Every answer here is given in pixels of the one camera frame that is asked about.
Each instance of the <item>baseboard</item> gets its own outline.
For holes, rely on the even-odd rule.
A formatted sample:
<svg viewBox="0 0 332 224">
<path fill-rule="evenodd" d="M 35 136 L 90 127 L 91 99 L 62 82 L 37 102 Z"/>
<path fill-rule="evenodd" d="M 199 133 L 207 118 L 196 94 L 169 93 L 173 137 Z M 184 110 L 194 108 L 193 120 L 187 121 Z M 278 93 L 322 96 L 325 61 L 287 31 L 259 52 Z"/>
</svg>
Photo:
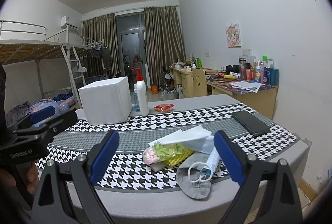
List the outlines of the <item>baseboard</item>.
<svg viewBox="0 0 332 224">
<path fill-rule="evenodd" d="M 302 178 L 298 187 L 303 191 L 303 193 L 313 201 L 318 194 L 313 190 L 313 188 Z"/>
</svg>

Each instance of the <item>glass door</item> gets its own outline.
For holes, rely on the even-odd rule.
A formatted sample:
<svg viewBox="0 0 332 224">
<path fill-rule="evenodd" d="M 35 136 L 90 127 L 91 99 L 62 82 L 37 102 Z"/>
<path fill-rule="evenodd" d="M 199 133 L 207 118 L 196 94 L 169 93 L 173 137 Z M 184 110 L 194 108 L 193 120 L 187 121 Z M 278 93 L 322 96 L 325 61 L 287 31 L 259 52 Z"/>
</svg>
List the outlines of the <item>glass door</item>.
<svg viewBox="0 0 332 224">
<path fill-rule="evenodd" d="M 117 17 L 117 42 L 121 72 L 128 77 L 129 88 L 134 90 L 135 69 L 140 68 L 146 83 L 146 54 L 144 46 L 144 15 L 130 14 Z"/>
</svg>

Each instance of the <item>wooden bed slats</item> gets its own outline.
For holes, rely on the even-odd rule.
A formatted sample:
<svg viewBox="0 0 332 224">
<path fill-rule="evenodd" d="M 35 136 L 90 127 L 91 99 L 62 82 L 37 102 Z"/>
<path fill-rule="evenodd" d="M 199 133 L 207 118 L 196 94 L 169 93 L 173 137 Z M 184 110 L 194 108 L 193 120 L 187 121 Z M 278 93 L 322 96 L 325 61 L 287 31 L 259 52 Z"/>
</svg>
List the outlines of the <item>wooden bed slats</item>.
<svg viewBox="0 0 332 224">
<path fill-rule="evenodd" d="M 91 53 L 91 49 L 75 47 L 79 57 Z M 0 63 L 2 65 L 35 59 L 63 58 L 61 45 L 50 44 L 2 44 L 0 45 Z"/>
</svg>

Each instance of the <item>air conditioner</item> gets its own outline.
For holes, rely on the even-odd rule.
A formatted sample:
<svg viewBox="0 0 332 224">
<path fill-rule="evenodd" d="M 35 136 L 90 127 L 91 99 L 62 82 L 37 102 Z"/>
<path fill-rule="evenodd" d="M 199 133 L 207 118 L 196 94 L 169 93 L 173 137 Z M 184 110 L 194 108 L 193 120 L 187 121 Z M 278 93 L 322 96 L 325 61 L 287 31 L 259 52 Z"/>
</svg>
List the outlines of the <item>air conditioner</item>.
<svg viewBox="0 0 332 224">
<path fill-rule="evenodd" d="M 61 18 L 61 28 L 65 29 L 67 26 L 74 28 L 74 29 L 79 29 L 81 25 L 81 21 L 75 21 L 73 19 L 70 19 L 69 16 L 64 16 Z"/>
</svg>

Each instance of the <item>yellow plastic item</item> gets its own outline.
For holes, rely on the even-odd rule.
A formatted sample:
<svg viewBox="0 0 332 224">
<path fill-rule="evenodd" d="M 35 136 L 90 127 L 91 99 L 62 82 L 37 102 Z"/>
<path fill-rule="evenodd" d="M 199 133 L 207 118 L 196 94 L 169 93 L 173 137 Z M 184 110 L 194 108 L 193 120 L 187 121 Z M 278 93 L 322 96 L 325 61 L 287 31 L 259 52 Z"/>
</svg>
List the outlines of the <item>yellow plastic item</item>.
<svg viewBox="0 0 332 224">
<path fill-rule="evenodd" d="M 224 78 L 235 79 L 236 77 L 234 75 L 224 75 Z"/>
<path fill-rule="evenodd" d="M 183 152 L 180 155 L 176 155 L 175 157 L 172 157 L 170 159 L 164 160 L 169 166 L 175 166 L 179 164 L 181 161 L 185 160 L 187 157 L 189 157 L 191 154 L 195 152 L 192 149 L 187 149 L 185 152 Z"/>
</svg>

